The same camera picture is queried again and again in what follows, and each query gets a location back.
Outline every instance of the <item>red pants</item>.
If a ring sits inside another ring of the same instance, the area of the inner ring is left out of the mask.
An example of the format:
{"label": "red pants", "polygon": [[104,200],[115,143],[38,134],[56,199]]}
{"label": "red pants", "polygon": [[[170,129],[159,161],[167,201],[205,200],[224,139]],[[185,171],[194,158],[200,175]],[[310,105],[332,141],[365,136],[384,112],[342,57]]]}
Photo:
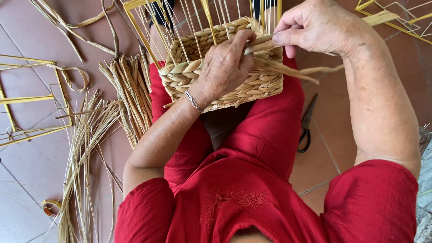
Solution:
{"label": "red pants", "polygon": [[[295,60],[288,59],[285,52],[283,63],[297,69]],[[150,79],[155,122],[168,110],[163,106],[172,101],[162,85],[155,64],[150,65]],[[284,181],[288,181],[299,144],[304,100],[300,80],[284,75],[282,93],[257,100],[246,118],[215,152],[231,149],[244,153],[261,161]],[[174,193],[212,152],[210,136],[202,121],[197,119],[165,165],[165,179]]]}

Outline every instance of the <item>silver bracelet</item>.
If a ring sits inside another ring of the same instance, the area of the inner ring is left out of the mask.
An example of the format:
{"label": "silver bracelet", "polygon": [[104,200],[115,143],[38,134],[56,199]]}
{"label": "silver bracelet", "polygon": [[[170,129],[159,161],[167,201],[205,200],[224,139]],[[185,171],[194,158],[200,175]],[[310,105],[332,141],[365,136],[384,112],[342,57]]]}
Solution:
{"label": "silver bracelet", "polygon": [[184,93],[189,98],[189,100],[192,102],[192,106],[195,107],[197,109],[197,111],[199,111],[200,113],[203,113],[204,111],[198,107],[198,104],[194,101],[194,99],[189,94],[189,92],[186,90]]}

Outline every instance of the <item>scissors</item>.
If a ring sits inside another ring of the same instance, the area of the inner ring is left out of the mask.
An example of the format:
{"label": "scissors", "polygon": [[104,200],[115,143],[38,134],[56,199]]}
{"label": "scissors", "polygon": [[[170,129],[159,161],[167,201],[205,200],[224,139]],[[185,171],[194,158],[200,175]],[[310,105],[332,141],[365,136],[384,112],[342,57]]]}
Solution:
{"label": "scissors", "polygon": [[299,145],[303,141],[303,139],[308,135],[308,144],[306,145],[306,148],[303,150],[299,150],[297,147],[297,152],[304,153],[308,150],[309,146],[311,145],[311,130],[309,130],[309,123],[311,123],[312,118],[312,112],[314,111],[315,103],[317,102],[318,94],[315,95],[314,101],[312,102],[311,106],[309,107],[308,112],[306,113],[305,117],[302,120],[302,128],[305,129],[305,132],[300,137]]}

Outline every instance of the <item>woven strip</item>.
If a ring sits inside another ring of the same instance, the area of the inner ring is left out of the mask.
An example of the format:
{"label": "woven strip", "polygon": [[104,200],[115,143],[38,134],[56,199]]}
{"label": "woven strip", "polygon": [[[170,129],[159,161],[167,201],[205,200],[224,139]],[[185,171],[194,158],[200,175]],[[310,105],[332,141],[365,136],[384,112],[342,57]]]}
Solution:
{"label": "woven strip", "polygon": [[[263,36],[264,31],[258,21],[253,18],[243,17],[231,23],[214,26],[216,41],[218,43],[228,40],[225,26],[228,28],[228,34],[230,37],[231,35],[235,35],[237,31],[241,29],[251,29],[258,37]],[[180,40],[176,39],[171,45],[171,55],[168,55],[166,65],[159,70],[163,86],[171,96],[173,102],[177,101],[201,74],[204,59],[203,61],[200,59],[198,46],[202,56],[204,57],[210,47],[214,45],[210,28],[196,32],[196,35],[198,37],[198,45],[194,35],[180,37],[190,63],[187,63],[186,61],[186,57],[184,56],[183,49],[180,45]],[[282,51],[282,47],[277,47],[255,52],[254,56],[256,58],[282,63]],[[177,65],[174,64],[171,56],[175,59]],[[245,102],[279,94],[282,92],[282,85],[283,76],[281,72],[254,67],[250,71],[249,77],[242,85],[231,93],[212,102],[204,109],[204,112],[230,106],[237,107]]]}

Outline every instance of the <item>embroidery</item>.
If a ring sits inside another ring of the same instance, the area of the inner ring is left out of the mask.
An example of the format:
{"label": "embroidery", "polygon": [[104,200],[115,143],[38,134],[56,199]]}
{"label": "embroidery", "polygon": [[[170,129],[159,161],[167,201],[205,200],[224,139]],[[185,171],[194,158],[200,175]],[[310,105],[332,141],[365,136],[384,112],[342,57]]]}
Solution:
{"label": "embroidery", "polygon": [[228,202],[236,207],[253,208],[254,210],[259,208],[263,203],[271,203],[274,207],[279,209],[275,203],[266,199],[267,194],[265,192],[234,192],[234,190],[232,190],[228,193],[228,190],[226,189],[219,192],[219,186],[216,185],[211,188],[211,194],[206,194],[206,197],[212,201],[212,204],[204,207],[206,210],[201,214],[197,228],[200,226],[201,222],[205,222],[206,224],[209,224],[209,230],[211,230],[216,221],[213,218],[216,207],[221,208],[222,203],[224,202]]}

